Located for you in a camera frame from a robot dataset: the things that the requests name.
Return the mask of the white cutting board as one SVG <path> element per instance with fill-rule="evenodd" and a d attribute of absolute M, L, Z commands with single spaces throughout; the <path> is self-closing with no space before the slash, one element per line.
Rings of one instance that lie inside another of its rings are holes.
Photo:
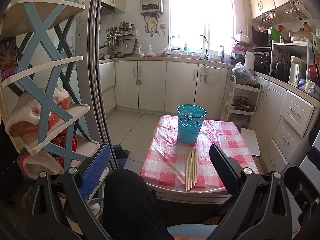
<path fill-rule="evenodd" d="M 260 157 L 260 149 L 255 131 L 246 128 L 240 128 L 241 136 L 252 156 Z"/>

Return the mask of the white orange plush slipper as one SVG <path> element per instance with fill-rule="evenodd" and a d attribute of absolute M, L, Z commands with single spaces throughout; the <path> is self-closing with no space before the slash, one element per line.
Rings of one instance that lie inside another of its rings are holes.
<path fill-rule="evenodd" d="M 56 102 L 64 110 L 69 108 L 69 94 L 67 90 L 56 87 L 53 94 L 53 101 Z M 26 134 L 35 133 L 39 129 L 40 115 L 42 105 L 33 98 L 28 92 L 24 92 L 16 106 L 8 116 L 8 123 L 5 131 L 12 137 L 21 137 Z M 60 117 L 49 112 L 48 130 L 50 130 Z"/>

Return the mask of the cream blue corner shelf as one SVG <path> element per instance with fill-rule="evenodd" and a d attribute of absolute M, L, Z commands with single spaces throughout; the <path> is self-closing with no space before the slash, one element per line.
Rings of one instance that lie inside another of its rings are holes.
<path fill-rule="evenodd" d="M 63 0 L 17 0 L 1 16 L 1 111 L 4 125 L 24 92 L 41 105 L 39 129 L 21 137 L 9 137 L 18 144 L 18 165 L 22 176 L 35 181 L 41 172 L 60 175 L 79 167 L 100 148 L 80 125 L 90 106 L 76 96 L 71 80 L 84 56 L 70 48 L 67 36 L 85 6 Z M 53 101 L 56 87 L 67 90 L 69 108 Z M 60 120 L 48 130 L 49 112 Z M 51 141 L 66 130 L 65 148 Z M 78 146 L 72 151 L 72 135 Z M 64 168 L 49 154 L 65 158 Z"/>

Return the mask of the red white checkered tablecloth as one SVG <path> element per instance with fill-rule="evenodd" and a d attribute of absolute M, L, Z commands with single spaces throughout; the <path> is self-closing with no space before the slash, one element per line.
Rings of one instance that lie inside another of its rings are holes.
<path fill-rule="evenodd" d="M 198 179 L 193 192 L 216 193 L 225 188 L 209 157 L 212 144 L 234 158 L 241 167 L 254 173 L 258 168 L 235 124 L 226 121 L 204 120 L 197 141 L 182 144 L 177 139 L 177 117 L 161 116 L 152 137 L 140 176 L 150 186 L 175 192 L 185 191 L 185 154 L 197 149 Z"/>

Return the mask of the white rolling storage cart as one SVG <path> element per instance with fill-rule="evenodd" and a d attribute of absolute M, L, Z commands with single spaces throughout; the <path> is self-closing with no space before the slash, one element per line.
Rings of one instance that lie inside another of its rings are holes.
<path fill-rule="evenodd" d="M 261 83 L 258 81 L 241 85 L 231 74 L 226 85 L 220 120 L 233 122 L 238 129 L 250 128 L 261 91 Z"/>

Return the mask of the blue perforated plastic basket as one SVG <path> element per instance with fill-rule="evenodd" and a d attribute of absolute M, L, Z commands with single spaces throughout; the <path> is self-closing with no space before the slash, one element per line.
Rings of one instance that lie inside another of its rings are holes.
<path fill-rule="evenodd" d="M 196 105 L 180 105 L 177 108 L 177 113 L 178 141 L 187 145 L 194 144 L 207 115 L 206 110 Z"/>

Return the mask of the plastic bag of vegetables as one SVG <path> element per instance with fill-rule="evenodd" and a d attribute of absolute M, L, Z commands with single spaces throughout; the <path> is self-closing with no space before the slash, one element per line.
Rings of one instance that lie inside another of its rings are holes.
<path fill-rule="evenodd" d="M 247 67 L 238 62 L 232 69 L 232 75 L 236 78 L 236 83 L 240 85 L 256 86 L 258 83 Z"/>

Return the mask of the white thermos jug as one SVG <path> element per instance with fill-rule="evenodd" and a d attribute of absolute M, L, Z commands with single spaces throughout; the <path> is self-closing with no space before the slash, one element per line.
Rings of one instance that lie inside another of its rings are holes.
<path fill-rule="evenodd" d="M 245 67 L 249 70 L 254 69 L 255 55 L 252 51 L 245 53 Z"/>

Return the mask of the black microwave oven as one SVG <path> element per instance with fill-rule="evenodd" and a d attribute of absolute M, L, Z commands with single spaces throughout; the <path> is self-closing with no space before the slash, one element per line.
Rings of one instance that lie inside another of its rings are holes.
<path fill-rule="evenodd" d="M 271 52 L 255 51 L 254 58 L 254 71 L 269 75 L 271 66 Z"/>

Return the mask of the white gas water heater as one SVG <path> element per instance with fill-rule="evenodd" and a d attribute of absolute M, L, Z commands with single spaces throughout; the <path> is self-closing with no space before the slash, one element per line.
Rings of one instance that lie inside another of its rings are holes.
<path fill-rule="evenodd" d="M 139 8 L 143 16 L 163 14 L 163 0 L 140 0 Z"/>

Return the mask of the wall utensil rack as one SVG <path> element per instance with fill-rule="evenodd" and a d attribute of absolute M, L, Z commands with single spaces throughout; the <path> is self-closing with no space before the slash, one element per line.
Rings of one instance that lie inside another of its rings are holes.
<path fill-rule="evenodd" d="M 106 30 L 106 39 L 129 35 L 136 35 L 136 26 L 126 21 L 121 21 L 115 26 L 109 25 Z"/>

